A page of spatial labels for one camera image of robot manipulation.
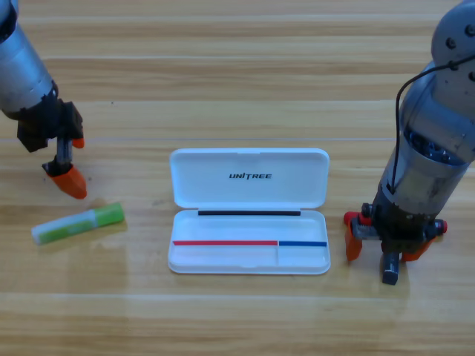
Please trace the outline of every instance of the glue stick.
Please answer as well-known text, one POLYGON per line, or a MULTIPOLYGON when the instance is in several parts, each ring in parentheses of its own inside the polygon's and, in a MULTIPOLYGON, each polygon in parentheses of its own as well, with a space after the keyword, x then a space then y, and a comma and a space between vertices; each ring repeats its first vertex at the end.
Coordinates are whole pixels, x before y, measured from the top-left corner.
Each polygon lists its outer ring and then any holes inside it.
POLYGON ((101 208, 38 225, 31 229, 31 234, 37 245, 44 245, 45 243, 52 243, 53 241, 81 234, 95 228, 120 223, 124 219, 122 206, 116 202, 101 208))

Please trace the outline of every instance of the black cable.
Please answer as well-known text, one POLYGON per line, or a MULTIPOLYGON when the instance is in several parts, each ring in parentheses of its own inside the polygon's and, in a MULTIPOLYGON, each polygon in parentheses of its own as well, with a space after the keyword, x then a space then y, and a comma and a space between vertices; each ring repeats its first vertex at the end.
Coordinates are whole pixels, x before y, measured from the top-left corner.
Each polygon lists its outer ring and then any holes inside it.
POLYGON ((464 59, 460 59, 459 61, 456 62, 448 62, 446 65, 440 65, 438 67, 432 67, 431 69, 427 69, 425 72, 422 72, 418 74, 417 76, 414 76, 412 79, 409 79, 407 82, 402 85, 401 89, 399 89, 398 95, 396 96, 396 152, 394 154, 394 166, 393 166, 393 179, 391 183, 391 193, 394 194, 396 192, 396 187, 395 187, 395 182, 396 182, 396 169, 398 166, 398 160, 399 160, 399 146, 401 145, 401 139, 400 139, 400 124, 399 124, 399 103, 401 101, 401 95, 404 93, 404 90, 414 83, 416 80, 421 79, 423 76, 426 76, 428 74, 431 74, 433 72, 437 72, 438 70, 444 70, 444 69, 451 69, 451 70, 458 70, 459 65, 463 65, 466 62, 473 61, 475 59, 475 55, 466 57, 464 59))

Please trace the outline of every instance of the green cap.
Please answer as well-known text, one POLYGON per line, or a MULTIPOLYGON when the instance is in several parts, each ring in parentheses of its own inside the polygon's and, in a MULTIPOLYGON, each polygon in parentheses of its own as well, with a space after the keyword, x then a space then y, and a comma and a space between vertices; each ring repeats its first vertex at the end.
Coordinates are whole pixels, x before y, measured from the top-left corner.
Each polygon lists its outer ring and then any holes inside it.
POLYGON ((119 202, 94 209, 94 213, 98 226, 120 223, 125 219, 124 211, 119 202))

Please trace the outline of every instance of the wooden table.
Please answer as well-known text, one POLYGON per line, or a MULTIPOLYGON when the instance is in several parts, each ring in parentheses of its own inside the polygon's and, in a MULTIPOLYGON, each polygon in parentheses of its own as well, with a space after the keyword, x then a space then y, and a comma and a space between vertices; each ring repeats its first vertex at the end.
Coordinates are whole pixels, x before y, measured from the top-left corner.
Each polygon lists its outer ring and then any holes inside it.
POLYGON ((45 179, 0 121, 1 355, 474 355, 475 174, 449 231, 396 287, 378 243, 350 267, 345 211, 371 201, 394 98, 457 0, 23 0, 21 23, 85 119, 89 195, 45 179), (172 273, 168 156, 312 147, 331 159, 332 268, 317 277, 172 273), (104 202, 127 223, 38 248, 30 229, 104 202))

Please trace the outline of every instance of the white plastic case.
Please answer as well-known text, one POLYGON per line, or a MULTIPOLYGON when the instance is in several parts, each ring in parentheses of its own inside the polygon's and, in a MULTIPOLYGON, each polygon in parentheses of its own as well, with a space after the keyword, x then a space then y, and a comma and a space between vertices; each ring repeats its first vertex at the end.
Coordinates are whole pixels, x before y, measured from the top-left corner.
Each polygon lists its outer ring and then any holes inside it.
POLYGON ((330 166, 317 148, 181 149, 170 157, 175 202, 168 250, 187 274, 323 274, 330 166))

